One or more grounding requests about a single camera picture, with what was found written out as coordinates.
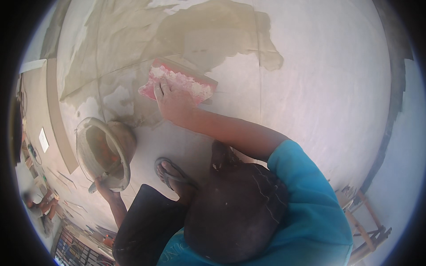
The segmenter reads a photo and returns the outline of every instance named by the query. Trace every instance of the sandal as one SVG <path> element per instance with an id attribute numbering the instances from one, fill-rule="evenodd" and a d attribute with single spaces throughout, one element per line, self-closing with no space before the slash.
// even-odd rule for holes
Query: sandal
<path id="1" fill-rule="evenodd" d="M 157 176 L 158 177 L 160 177 L 160 175 L 158 174 L 158 165 L 160 165 L 162 162 L 164 162 L 164 161 L 166 161 L 166 162 L 168 162 L 168 163 L 170 163 L 171 165 L 172 165 L 172 167 L 174 168 L 174 169 L 176 169 L 180 174 L 181 174 L 181 176 L 182 177 L 175 177 L 175 176 L 172 176 L 171 174 L 169 174 L 167 171 L 165 171 L 164 172 L 164 176 L 163 176 L 163 180 L 164 180 L 164 183 L 171 189 L 171 190 L 173 190 L 172 189 L 172 187 L 170 186 L 170 184 L 169 184 L 169 178 L 171 178 L 171 179 L 173 179 L 173 180 L 176 180 L 176 181 L 178 181 L 178 182 L 182 182 L 182 183 L 187 183 L 187 184 L 189 184 L 189 185 L 191 185 L 191 186 L 193 186 L 194 188 L 196 188 L 197 190 L 198 190 L 198 184 L 197 184 L 197 182 L 195 182 L 192 178 L 190 178 L 189 176 L 187 176 L 186 174 L 185 174 L 185 172 L 184 171 L 182 171 L 182 169 L 180 169 L 180 167 L 179 166 L 177 166 L 177 165 L 175 165 L 174 163 L 172 163 L 172 161 L 170 161 L 169 159 L 167 159 L 167 158 L 164 158 L 164 157 L 160 157 L 160 158 L 158 158 L 156 161 L 155 161 L 155 163 L 154 163 L 154 171 L 155 171 L 155 173 L 157 174 Z"/>

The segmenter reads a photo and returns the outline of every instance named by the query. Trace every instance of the bucket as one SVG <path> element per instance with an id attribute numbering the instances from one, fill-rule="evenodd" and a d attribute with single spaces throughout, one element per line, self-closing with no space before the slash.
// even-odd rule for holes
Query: bucket
<path id="1" fill-rule="evenodd" d="M 77 161 L 87 178 L 101 176 L 113 192 L 121 192 L 130 182 L 130 162 L 136 151 L 136 137 L 123 123 L 104 123 L 87 117 L 76 128 Z M 95 183 L 89 193 L 96 191 Z"/>

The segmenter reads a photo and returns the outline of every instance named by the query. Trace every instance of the blue shirt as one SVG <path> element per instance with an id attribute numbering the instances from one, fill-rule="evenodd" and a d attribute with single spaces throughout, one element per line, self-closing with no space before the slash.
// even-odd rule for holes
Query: blue shirt
<path id="1" fill-rule="evenodd" d="M 236 265 L 346 265 L 351 229 L 318 167 L 296 142 L 286 140 L 269 157 L 268 168 L 287 186 L 288 209 L 263 255 Z M 183 230 L 169 240 L 158 265 L 221 265 L 196 254 Z"/>

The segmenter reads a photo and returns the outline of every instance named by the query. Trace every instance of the man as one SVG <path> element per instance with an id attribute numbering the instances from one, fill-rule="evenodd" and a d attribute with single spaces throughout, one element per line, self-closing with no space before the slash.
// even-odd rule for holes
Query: man
<path id="1" fill-rule="evenodd" d="M 25 192 L 23 194 L 23 200 L 27 208 L 30 210 L 31 216 L 34 219 L 41 218 L 41 222 L 43 224 L 46 238 L 50 237 L 50 235 L 52 234 L 52 230 L 53 230 L 52 219 L 55 216 L 56 206 L 58 205 L 58 201 L 55 198 L 49 201 L 49 197 L 51 195 L 52 195 L 52 191 L 48 189 L 46 195 L 44 195 L 41 202 L 37 204 L 33 202 L 33 199 L 29 192 Z"/>
<path id="2" fill-rule="evenodd" d="M 165 79 L 154 92 L 166 120 L 216 139 L 210 178 L 200 188 L 159 158 L 154 169 L 179 200 L 142 185 L 128 213 L 120 194 L 97 179 L 119 227 L 113 254 L 121 266 L 346 265 L 348 222 L 297 143 L 261 125 L 198 109 L 188 92 L 169 88 Z M 241 162 L 230 146 L 267 162 L 269 170 Z"/>

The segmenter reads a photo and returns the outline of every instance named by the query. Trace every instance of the person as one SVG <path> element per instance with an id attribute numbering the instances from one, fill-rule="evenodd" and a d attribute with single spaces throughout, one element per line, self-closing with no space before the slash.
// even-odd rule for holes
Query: person
<path id="1" fill-rule="evenodd" d="M 23 194 L 23 200 L 27 208 L 30 210 L 31 216 L 34 219 L 41 218 L 41 222 L 43 224 L 46 238 L 50 237 L 50 235 L 52 234 L 52 231 L 53 231 L 52 219 L 55 216 L 56 206 L 58 205 L 58 200 L 55 198 L 49 201 L 49 197 L 51 195 L 52 195 L 52 191 L 48 189 L 46 195 L 44 195 L 41 202 L 34 203 L 30 192 L 25 192 Z"/>
<path id="2" fill-rule="evenodd" d="M 113 255 L 133 265 L 346 265 L 352 233 L 334 191 L 285 135 L 199 109 L 189 92 L 154 86 L 164 119 L 208 135 L 210 177 L 199 187 L 167 158 L 155 161 L 170 200 L 143 184 L 129 211 L 119 192 L 95 184 L 119 228 Z M 233 149 L 264 162 L 243 163 Z"/>

